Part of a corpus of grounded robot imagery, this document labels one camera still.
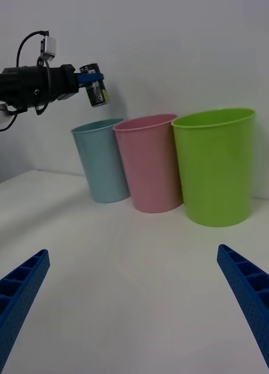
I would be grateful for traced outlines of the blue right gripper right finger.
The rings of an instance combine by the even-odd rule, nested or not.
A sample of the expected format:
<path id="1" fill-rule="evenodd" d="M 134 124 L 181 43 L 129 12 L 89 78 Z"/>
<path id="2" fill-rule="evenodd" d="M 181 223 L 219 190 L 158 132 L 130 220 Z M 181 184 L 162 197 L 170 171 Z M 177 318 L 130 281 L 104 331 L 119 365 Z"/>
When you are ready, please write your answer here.
<path id="1" fill-rule="evenodd" d="M 224 244 L 218 248 L 217 263 L 269 369 L 269 274 Z"/>

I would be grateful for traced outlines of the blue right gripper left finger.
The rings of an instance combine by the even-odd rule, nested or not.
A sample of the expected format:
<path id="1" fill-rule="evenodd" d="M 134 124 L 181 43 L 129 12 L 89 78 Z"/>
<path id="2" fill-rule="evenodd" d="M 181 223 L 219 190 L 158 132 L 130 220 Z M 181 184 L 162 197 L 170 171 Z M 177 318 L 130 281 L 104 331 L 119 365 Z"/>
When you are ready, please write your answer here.
<path id="1" fill-rule="evenodd" d="M 0 280 L 0 373 L 49 267 L 43 249 Z"/>

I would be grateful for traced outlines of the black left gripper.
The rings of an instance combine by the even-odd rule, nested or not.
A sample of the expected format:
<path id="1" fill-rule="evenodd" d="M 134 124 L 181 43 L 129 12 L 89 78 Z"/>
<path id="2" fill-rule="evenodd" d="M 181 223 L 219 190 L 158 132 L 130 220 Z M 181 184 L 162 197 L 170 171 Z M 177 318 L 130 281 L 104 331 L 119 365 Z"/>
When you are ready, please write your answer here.
<path id="1" fill-rule="evenodd" d="M 71 64 L 63 64 L 60 67 L 51 68 L 50 74 L 50 103 L 56 100 L 66 100 L 77 94 L 79 92 L 79 87 L 87 87 L 94 82 L 104 80 L 104 75 L 102 73 L 75 73 L 75 68 Z"/>

